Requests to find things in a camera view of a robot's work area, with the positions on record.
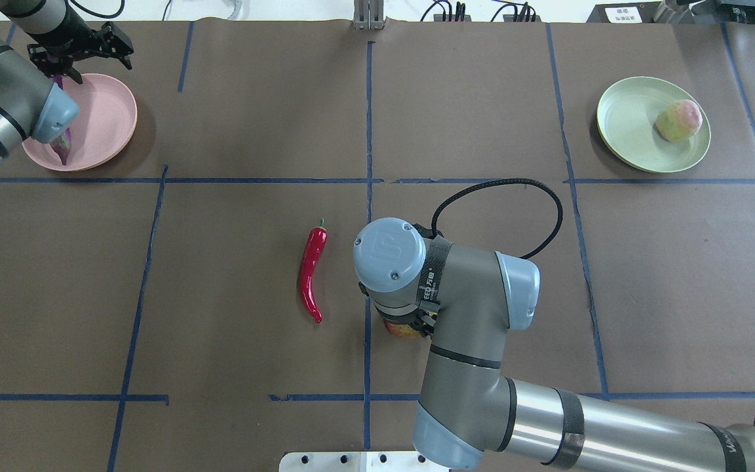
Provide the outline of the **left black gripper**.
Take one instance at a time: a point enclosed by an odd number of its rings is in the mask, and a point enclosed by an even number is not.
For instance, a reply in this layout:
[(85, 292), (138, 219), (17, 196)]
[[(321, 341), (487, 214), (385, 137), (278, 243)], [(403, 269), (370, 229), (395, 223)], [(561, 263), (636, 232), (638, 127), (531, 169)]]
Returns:
[(86, 36), (69, 40), (63, 45), (29, 44), (27, 52), (30, 62), (45, 77), (69, 77), (81, 85), (83, 80), (81, 72), (75, 68), (76, 62), (94, 57), (115, 59), (131, 71), (130, 57), (134, 54), (134, 44), (116, 24), (107, 22), (102, 24), (101, 29), (87, 28)]

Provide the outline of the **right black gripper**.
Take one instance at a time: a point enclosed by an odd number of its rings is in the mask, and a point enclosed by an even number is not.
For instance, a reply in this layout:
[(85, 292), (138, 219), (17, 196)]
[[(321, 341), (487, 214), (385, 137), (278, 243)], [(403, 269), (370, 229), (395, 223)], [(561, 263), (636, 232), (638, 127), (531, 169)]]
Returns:
[(422, 338), (431, 337), (435, 331), (435, 325), (438, 319), (438, 313), (417, 309), (413, 312), (414, 319), (410, 323), (410, 328), (417, 332)]

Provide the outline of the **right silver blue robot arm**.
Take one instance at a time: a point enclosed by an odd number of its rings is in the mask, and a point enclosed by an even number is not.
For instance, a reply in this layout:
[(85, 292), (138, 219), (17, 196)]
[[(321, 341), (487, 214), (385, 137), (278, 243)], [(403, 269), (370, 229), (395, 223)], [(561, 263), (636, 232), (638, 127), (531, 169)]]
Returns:
[[(731, 362), (747, 342), (727, 340), (722, 328), (755, 308), (755, 264), (704, 254), (668, 257), (611, 253), (621, 267), (608, 279), (622, 299), (621, 360), (625, 385), (637, 393), (675, 393), (693, 374), (717, 385), (716, 374), (737, 376)], [(552, 380), (584, 367), (570, 349), (566, 317), (543, 329), (530, 347), (509, 347), (543, 314), (541, 272), (531, 260), (423, 236), (419, 226), (381, 218), (353, 245), (360, 289), (390, 325), (416, 326), (429, 339), (416, 401), (414, 448), (426, 460), (472, 470), (486, 453), (511, 453), (542, 466), (584, 471), (755, 471), (752, 424), (719, 427), (659, 415), (580, 395)], [(705, 347), (726, 341), (725, 347)]]

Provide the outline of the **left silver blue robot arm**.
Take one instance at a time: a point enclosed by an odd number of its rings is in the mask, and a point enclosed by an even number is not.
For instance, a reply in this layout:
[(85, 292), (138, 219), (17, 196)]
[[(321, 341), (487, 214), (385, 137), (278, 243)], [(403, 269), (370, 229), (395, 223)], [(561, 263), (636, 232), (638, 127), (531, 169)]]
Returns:
[(134, 45), (113, 15), (93, 29), (85, 11), (75, 1), (0, 1), (0, 165), (29, 138), (53, 142), (80, 113), (54, 77), (81, 83), (74, 65), (93, 57), (131, 69)]

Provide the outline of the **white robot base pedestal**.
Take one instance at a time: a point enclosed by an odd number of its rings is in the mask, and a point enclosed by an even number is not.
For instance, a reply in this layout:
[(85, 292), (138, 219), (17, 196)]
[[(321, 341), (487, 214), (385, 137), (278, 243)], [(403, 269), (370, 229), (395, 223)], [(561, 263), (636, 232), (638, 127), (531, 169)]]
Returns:
[(279, 471), (449, 471), (416, 451), (287, 453)]

